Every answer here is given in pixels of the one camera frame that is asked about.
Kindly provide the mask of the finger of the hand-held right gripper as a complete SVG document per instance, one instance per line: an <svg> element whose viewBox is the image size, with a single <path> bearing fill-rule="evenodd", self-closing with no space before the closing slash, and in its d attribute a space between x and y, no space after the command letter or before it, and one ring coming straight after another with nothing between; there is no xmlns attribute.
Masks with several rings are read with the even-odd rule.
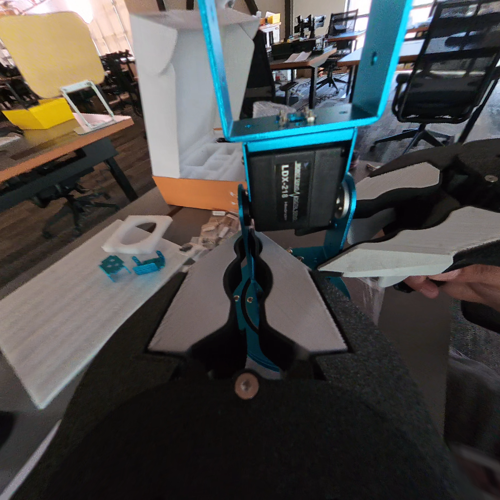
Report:
<svg viewBox="0 0 500 500"><path fill-rule="evenodd" d="M353 228L459 227L461 207L442 190L442 172L428 162L366 177L355 186Z"/></svg>
<svg viewBox="0 0 500 500"><path fill-rule="evenodd" d="M350 278L407 278L444 272L462 251L499 241L499 213L464 207L430 228L405 229L389 240L368 241L318 267Z"/></svg>

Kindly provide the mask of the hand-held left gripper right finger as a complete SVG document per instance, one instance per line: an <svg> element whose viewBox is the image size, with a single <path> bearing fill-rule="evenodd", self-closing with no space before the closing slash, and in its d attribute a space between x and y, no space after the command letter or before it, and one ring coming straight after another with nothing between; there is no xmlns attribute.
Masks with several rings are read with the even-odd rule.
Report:
<svg viewBox="0 0 500 500"><path fill-rule="evenodd" d="M271 271L264 302L267 324L312 355L347 352L347 345L318 291L309 268L262 233L259 257Z"/></svg>

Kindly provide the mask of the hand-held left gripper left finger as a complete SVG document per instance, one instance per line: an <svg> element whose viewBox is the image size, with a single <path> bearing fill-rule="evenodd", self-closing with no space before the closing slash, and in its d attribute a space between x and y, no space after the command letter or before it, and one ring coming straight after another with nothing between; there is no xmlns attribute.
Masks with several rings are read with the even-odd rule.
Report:
<svg viewBox="0 0 500 500"><path fill-rule="evenodd" d="M234 245L240 236L233 235L191 265L148 345L150 352L188 352L224 327L239 331L223 277L236 259Z"/></svg>

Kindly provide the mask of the blue toy robot arm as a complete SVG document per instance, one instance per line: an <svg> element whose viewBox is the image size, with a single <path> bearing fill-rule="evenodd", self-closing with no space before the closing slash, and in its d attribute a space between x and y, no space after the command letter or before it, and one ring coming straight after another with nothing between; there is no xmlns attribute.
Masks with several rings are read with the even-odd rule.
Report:
<svg viewBox="0 0 500 500"><path fill-rule="evenodd" d="M352 102L280 117L235 121L229 103L221 40L222 10L215 1L198 8L224 137L242 142L247 188L238 187L241 236L235 243L242 277L229 291L247 348L247 371L280 379L302 352L266 322L269 267L259 257L262 233L309 270L337 256L357 204L348 173L358 128L377 122L389 97L392 75L407 30L412 1L372 1Z"/></svg>

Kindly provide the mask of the long wooden office desk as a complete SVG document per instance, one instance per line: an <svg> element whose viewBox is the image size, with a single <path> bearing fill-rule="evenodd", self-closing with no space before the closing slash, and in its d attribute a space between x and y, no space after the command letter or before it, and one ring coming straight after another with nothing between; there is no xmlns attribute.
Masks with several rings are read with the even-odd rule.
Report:
<svg viewBox="0 0 500 500"><path fill-rule="evenodd" d="M312 54L306 53L308 56L295 55L293 60L280 59L270 61L272 71L278 70L303 70L310 69L310 85L309 85L309 108L314 109L316 106L316 84L318 76L318 68L323 66L329 57L337 53L336 46L327 47L322 53Z"/></svg>

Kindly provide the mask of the person's right hand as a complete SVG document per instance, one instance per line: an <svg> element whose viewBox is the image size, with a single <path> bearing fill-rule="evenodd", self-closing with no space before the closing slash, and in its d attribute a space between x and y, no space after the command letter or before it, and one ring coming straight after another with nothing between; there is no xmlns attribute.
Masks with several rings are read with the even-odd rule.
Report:
<svg viewBox="0 0 500 500"><path fill-rule="evenodd" d="M472 265L433 276L414 276L404 280L427 298L440 292L460 301L480 303L499 311L499 267Z"/></svg>

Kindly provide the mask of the pile of small parts bags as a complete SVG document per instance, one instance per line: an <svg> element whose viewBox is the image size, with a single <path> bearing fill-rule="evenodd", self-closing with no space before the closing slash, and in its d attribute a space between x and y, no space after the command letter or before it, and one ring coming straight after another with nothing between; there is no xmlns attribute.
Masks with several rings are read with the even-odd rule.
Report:
<svg viewBox="0 0 500 500"><path fill-rule="evenodd" d="M233 237L240 229L241 224L236 213L213 210L208 222L202 225L200 235L192 237L179 251L187 254L192 260L197 260Z"/></svg>

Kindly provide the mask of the white foam packing block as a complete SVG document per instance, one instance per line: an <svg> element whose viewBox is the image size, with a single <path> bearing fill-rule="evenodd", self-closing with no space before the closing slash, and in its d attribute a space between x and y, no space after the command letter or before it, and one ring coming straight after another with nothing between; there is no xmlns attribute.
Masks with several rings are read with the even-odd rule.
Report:
<svg viewBox="0 0 500 500"><path fill-rule="evenodd" d="M153 254L161 249L162 237L172 222L170 216L128 216L102 244L102 249L109 254Z"/></svg>

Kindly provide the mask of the black office chair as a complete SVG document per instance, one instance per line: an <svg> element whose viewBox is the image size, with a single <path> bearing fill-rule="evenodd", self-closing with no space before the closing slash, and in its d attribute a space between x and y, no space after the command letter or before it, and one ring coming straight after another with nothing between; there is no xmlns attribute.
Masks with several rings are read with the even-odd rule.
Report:
<svg viewBox="0 0 500 500"><path fill-rule="evenodd" d="M403 153L421 141L446 146L452 137L431 133L436 123L467 121L479 105L499 61L499 1L439 2L411 73L397 75L392 113L418 128L376 140L410 139Z"/></svg>
<svg viewBox="0 0 500 500"><path fill-rule="evenodd" d="M65 203L61 209L51 216L45 223L41 235L49 240L53 237L51 226L59 222L66 215L73 219L73 233L75 236L83 234L82 221L87 216L90 208L105 208L119 211L120 207L109 203L110 196L105 191L93 191L85 189L77 181L69 184L55 184L35 194L30 201L41 209L45 209L51 202L64 199Z"/></svg>

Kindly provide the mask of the white foam sheet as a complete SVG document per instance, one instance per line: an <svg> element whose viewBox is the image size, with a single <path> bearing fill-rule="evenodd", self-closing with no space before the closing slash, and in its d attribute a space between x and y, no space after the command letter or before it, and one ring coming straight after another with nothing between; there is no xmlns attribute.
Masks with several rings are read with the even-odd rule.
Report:
<svg viewBox="0 0 500 500"><path fill-rule="evenodd" d="M123 270L112 282L99 264L108 255L102 245L121 223L113 222L1 300L1 350L38 409L199 250L161 240L156 248L165 267L143 276Z"/></svg>

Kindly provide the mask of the person's trouser leg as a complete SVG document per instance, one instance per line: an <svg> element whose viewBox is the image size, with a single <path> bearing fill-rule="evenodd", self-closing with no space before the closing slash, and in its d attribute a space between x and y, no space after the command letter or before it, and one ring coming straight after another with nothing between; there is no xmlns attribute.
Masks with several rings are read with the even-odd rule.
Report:
<svg viewBox="0 0 500 500"><path fill-rule="evenodd" d="M499 375L452 347L448 352L445 438L499 459Z"/></svg>

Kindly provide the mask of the orange and white cardboard box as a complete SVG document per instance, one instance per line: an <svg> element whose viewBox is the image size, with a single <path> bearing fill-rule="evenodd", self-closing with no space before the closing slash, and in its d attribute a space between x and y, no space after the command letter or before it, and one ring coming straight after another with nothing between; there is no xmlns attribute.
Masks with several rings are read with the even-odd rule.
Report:
<svg viewBox="0 0 500 500"><path fill-rule="evenodd" d="M200 13L130 16L152 176L166 203L237 212L246 183L240 142L220 141Z"/></svg>

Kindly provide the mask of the wooden workbench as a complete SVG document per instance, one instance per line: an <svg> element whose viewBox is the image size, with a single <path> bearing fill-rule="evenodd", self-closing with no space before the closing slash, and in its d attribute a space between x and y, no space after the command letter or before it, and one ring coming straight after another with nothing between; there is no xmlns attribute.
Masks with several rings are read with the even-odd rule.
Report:
<svg viewBox="0 0 500 500"><path fill-rule="evenodd" d="M85 173L104 163L108 166L125 196L130 202L138 196L125 173L117 164L118 152L110 137L134 125L130 116L117 117L104 128L79 135L75 119L46 130L27 130L18 140L1 146L1 183L6 183L39 167L54 166L46 176L15 186L1 194L1 211L27 201L40 191L59 184L69 177Z"/></svg>

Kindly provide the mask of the yellow plastic bin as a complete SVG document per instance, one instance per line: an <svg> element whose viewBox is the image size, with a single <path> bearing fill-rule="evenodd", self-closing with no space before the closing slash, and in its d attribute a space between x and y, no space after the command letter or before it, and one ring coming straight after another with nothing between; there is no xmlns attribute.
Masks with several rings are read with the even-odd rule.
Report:
<svg viewBox="0 0 500 500"><path fill-rule="evenodd" d="M45 130L74 119L72 109L63 97L42 99L28 109L3 110L2 113L21 130Z"/></svg>

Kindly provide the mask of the yellow rounded panel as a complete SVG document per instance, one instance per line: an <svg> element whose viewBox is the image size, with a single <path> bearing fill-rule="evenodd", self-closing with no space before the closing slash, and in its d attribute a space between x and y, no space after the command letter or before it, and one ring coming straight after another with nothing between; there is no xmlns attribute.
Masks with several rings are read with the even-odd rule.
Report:
<svg viewBox="0 0 500 500"><path fill-rule="evenodd" d="M104 81L88 25L75 12L1 16L1 41L30 89L41 98L64 86Z"/></svg>

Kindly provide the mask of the white metal frame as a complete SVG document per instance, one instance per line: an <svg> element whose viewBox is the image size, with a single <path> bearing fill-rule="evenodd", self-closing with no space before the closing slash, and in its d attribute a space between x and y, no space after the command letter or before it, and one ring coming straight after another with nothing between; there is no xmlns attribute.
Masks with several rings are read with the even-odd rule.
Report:
<svg viewBox="0 0 500 500"><path fill-rule="evenodd" d="M77 107L77 105L71 99L70 94L75 92L80 92L84 90L91 89L99 99L100 103L104 107L105 114L96 115L91 118L90 114L83 114ZM69 104L76 117L79 127L75 128L74 131L79 135L88 134L92 131L105 128L113 123L116 123L116 117L114 112L111 110L108 101L104 98L103 93L98 85L96 85L91 80L83 80L74 84L66 85L60 87L60 93L65 98L66 102Z"/></svg>

